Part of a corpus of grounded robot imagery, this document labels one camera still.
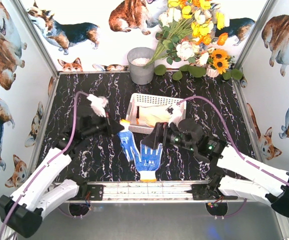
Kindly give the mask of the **cream knit glove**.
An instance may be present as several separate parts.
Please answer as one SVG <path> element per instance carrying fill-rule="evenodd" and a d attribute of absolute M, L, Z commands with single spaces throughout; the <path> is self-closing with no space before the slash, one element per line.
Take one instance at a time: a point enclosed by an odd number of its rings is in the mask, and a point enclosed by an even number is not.
<path fill-rule="evenodd" d="M 170 118 L 166 111 L 168 106 L 170 105 L 138 106 L 136 118 L 150 127 L 154 127 L 156 123 L 168 122 Z"/>

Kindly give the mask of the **blue dotted white glove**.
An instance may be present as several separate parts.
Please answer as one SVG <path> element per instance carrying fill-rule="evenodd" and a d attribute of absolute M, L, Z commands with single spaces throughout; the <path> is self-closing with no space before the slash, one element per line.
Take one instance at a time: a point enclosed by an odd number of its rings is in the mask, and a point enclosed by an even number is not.
<path fill-rule="evenodd" d="M 140 141 L 140 157 L 135 160 L 135 168 L 140 174 L 141 182 L 156 182 L 156 171 L 160 168 L 163 144 L 157 149 L 150 148 Z"/>

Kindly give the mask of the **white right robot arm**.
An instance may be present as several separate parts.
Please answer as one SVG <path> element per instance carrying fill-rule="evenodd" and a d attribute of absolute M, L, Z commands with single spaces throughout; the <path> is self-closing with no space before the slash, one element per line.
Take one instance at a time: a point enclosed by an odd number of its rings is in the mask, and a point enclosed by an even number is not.
<path fill-rule="evenodd" d="M 193 184 L 188 193 L 196 200 L 247 199 L 270 206 L 289 218 L 289 171 L 277 169 L 242 154 L 227 142 L 205 134 L 193 119 L 178 125 L 157 122 L 141 141 L 141 153 L 176 146 L 209 164 L 209 182 Z"/>

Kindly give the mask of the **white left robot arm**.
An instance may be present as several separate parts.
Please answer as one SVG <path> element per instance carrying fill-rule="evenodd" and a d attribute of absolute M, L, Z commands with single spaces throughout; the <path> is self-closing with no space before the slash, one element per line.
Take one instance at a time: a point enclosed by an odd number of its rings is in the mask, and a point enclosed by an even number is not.
<path fill-rule="evenodd" d="M 73 178 L 65 179 L 48 191 L 56 176 L 67 167 L 85 139 L 103 135 L 114 137 L 125 127 L 106 112 L 97 116 L 90 108 L 75 110 L 72 125 L 57 136 L 54 145 L 28 179 L 10 196 L 0 197 L 0 220 L 15 234 L 33 236 L 44 218 L 67 200 L 86 193 L 86 185 Z"/>

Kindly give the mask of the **white plastic storage basket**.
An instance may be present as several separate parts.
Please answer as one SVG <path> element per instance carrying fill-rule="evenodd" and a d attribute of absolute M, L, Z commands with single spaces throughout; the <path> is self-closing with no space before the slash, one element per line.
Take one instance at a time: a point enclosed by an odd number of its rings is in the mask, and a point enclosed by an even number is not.
<path fill-rule="evenodd" d="M 125 120 L 133 133 L 150 134 L 156 123 L 174 123 L 186 118 L 187 102 L 181 98 L 133 93 Z"/>

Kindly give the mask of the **grey metal bucket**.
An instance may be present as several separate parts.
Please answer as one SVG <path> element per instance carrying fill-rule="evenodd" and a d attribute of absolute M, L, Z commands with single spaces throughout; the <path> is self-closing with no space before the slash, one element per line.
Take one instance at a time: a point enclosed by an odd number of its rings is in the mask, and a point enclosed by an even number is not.
<path fill-rule="evenodd" d="M 146 85 L 153 79 L 155 63 L 151 61 L 154 51 L 148 47 L 136 47 L 127 54 L 131 80 L 137 85 Z"/>

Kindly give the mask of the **sunflower pot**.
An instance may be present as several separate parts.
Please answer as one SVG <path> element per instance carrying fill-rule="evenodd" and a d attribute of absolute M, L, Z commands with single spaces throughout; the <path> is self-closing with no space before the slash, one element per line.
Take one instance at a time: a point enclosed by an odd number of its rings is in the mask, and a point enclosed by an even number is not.
<path fill-rule="evenodd" d="M 221 48 L 211 48 L 202 55 L 206 75 L 210 78 L 221 77 L 223 81 L 242 80 L 243 71 L 236 69 L 236 58 Z"/>

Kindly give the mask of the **artificial flower bouquet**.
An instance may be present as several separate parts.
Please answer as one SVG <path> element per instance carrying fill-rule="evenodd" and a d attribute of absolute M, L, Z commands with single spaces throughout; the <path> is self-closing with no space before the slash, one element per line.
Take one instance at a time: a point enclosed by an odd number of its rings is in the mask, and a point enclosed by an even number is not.
<path fill-rule="evenodd" d="M 159 15 L 160 30 L 151 62 L 166 60 L 169 65 L 183 62 L 173 74 L 179 80 L 184 72 L 199 78 L 206 75 L 202 55 L 220 49 L 229 38 L 233 21 L 211 0 L 169 0 Z"/>

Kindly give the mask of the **aluminium front rail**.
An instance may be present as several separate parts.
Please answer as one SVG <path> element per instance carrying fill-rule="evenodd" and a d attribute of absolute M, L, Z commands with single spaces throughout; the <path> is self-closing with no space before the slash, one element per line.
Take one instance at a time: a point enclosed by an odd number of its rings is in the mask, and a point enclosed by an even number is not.
<path fill-rule="evenodd" d="M 129 204 L 129 203 L 195 203 L 195 202 L 214 202 L 220 196 L 202 196 L 189 193 L 193 186 L 205 187 L 207 180 L 174 180 L 174 181 L 117 181 L 117 182 L 92 182 L 93 189 L 100 186 L 102 189 L 102 200 L 95 197 L 76 196 L 65 200 L 65 203 L 102 203 L 102 204 Z"/>

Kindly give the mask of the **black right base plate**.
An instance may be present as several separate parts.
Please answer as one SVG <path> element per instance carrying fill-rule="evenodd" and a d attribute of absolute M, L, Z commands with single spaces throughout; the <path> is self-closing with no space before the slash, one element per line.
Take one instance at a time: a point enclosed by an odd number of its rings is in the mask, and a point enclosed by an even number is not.
<path fill-rule="evenodd" d="M 224 177 L 225 175 L 215 175 L 208 183 L 192 184 L 191 190 L 186 192 L 192 194 L 194 200 L 237 200 L 237 196 L 220 191 L 220 182 Z"/>

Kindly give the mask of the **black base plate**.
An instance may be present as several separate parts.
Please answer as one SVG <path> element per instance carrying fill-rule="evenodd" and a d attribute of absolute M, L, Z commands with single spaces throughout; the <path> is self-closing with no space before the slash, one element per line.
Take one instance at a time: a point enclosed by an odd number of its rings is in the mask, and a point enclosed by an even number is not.
<path fill-rule="evenodd" d="M 208 183 L 192 184 L 191 190 L 186 192 L 192 194 L 194 200 L 237 200 L 237 196 L 220 191 L 220 182 L 224 177 L 225 175 L 215 175 Z"/>
<path fill-rule="evenodd" d="M 79 187 L 76 196 L 70 201 L 101 201 L 103 199 L 104 186 L 102 184 L 85 184 Z"/>

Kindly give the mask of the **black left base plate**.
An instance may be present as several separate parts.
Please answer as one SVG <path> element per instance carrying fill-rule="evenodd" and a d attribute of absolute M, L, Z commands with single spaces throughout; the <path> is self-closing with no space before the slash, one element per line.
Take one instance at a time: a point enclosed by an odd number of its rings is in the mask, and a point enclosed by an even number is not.
<path fill-rule="evenodd" d="M 70 201 L 101 201 L 103 199 L 104 186 L 102 184 L 85 184 L 79 187 L 76 196 Z"/>

